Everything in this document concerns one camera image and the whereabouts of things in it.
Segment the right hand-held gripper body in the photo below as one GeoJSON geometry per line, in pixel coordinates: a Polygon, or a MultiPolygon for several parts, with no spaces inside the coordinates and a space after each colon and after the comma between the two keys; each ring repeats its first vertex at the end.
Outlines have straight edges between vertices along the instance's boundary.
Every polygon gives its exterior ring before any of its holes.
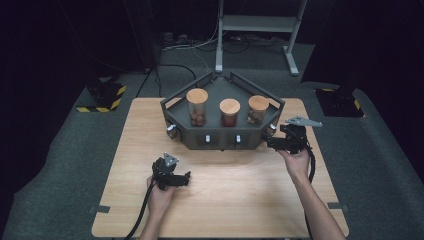
{"type": "Polygon", "coordinates": [[[306,127],[322,127],[321,122],[313,121],[302,116],[289,118],[280,126],[280,131],[285,134],[282,150],[297,154],[308,147],[309,142],[306,127]]]}

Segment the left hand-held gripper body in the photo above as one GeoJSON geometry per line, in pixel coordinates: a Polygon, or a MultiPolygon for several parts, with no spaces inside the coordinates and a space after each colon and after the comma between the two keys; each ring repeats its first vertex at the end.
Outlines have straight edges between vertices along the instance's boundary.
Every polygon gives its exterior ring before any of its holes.
{"type": "Polygon", "coordinates": [[[168,153],[164,153],[152,164],[153,179],[161,190],[169,186],[177,186],[177,177],[173,174],[178,159],[168,153]]]}

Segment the medium glass jar wooden lid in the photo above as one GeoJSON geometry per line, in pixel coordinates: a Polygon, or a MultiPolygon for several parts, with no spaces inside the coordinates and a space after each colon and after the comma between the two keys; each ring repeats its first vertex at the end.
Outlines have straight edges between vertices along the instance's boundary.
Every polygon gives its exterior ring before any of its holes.
{"type": "Polygon", "coordinates": [[[260,124],[264,120],[269,107],[268,99],[261,95],[251,96],[248,100],[248,106],[247,122],[249,124],[260,124]]]}

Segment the short glass jar wooden lid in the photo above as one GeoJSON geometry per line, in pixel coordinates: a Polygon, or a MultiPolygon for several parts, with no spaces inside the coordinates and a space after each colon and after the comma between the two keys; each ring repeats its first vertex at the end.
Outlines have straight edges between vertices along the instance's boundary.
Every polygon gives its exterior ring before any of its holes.
{"type": "Polygon", "coordinates": [[[235,127],[238,121],[238,113],[241,105],[236,99],[227,98],[220,102],[221,125],[223,127],[235,127]]]}

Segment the dark grey corner shelf tray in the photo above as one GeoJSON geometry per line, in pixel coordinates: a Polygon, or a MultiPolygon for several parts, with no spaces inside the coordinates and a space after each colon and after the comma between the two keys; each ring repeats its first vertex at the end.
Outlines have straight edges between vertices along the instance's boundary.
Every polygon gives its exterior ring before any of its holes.
{"type": "Polygon", "coordinates": [[[285,102],[249,81],[232,73],[218,76],[208,73],[184,86],[181,90],[161,101],[167,134],[181,141],[191,150],[251,150],[272,137],[278,130],[278,122],[285,102]],[[206,91],[206,122],[194,126],[189,116],[188,91],[200,88],[206,91]],[[263,96],[269,102],[262,122],[253,124],[248,121],[248,100],[263,96]],[[224,127],[220,123],[222,100],[232,98],[241,104],[237,124],[224,127]]]}

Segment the tall glass jar wooden lid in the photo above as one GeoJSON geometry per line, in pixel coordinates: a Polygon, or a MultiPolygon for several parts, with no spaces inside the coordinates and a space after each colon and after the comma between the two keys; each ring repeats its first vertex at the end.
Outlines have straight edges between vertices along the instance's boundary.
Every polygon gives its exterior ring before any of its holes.
{"type": "Polygon", "coordinates": [[[201,88],[194,88],[187,92],[190,123],[195,127],[202,127],[206,124],[206,103],[208,93],[201,88]]]}

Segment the person's left hand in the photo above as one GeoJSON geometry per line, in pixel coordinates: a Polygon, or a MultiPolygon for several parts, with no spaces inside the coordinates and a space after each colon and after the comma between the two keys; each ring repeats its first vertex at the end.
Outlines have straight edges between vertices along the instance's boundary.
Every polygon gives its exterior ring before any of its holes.
{"type": "Polygon", "coordinates": [[[152,187],[148,201],[149,214],[156,218],[163,217],[172,203],[177,188],[171,186],[161,190],[152,177],[147,179],[147,185],[152,187]]]}

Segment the person's right hand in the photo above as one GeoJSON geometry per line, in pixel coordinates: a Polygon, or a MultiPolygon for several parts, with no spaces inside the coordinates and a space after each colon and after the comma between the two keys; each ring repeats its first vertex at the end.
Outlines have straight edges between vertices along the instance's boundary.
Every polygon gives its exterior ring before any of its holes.
{"type": "Polygon", "coordinates": [[[303,149],[297,154],[290,154],[284,150],[278,150],[283,157],[287,171],[294,183],[308,182],[309,153],[303,149]]]}

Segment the power strip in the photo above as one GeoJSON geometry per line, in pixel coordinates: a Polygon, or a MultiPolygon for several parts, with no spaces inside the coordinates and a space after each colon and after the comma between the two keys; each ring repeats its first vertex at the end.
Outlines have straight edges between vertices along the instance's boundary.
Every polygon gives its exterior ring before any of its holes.
{"type": "Polygon", "coordinates": [[[175,36],[173,32],[165,32],[162,37],[164,47],[185,45],[188,41],[186,34],[175,36]]]}

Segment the black yellow striped base plate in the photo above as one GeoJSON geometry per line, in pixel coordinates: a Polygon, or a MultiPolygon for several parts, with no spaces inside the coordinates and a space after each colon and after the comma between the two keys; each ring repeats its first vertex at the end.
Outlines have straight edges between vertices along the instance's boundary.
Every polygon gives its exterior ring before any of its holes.
{"type": "Polygon", "coordinates": [[[103,83],[97,87],[86,87],[75,103],[81,113],[115,111],[126,87],[120,83],[103,83]]]}
{"type": "Polygon", "coordinates": [[[342,95],[335,89],[315,89],[323,114],[328,117],[364,117],[358,100],[352,95],[342,95]]]}

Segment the grey metal stand frame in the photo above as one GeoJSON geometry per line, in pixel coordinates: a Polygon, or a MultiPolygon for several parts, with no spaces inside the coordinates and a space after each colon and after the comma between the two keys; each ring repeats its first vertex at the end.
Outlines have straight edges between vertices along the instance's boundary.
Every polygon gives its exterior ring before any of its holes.
{"type": "Polygon", "coordinates": [[[284,45],[282,50],[291,75],[298,76],[299,70],[292,51],[308,0],[299,0],[297,14],[293,17],[226,15],[224,13],[224,1],[219,0],[218,5],[215,72],[221,73],[223,71],[223,35],[225,31],[275,32],[290,34],[288,44],[284,45]]]}

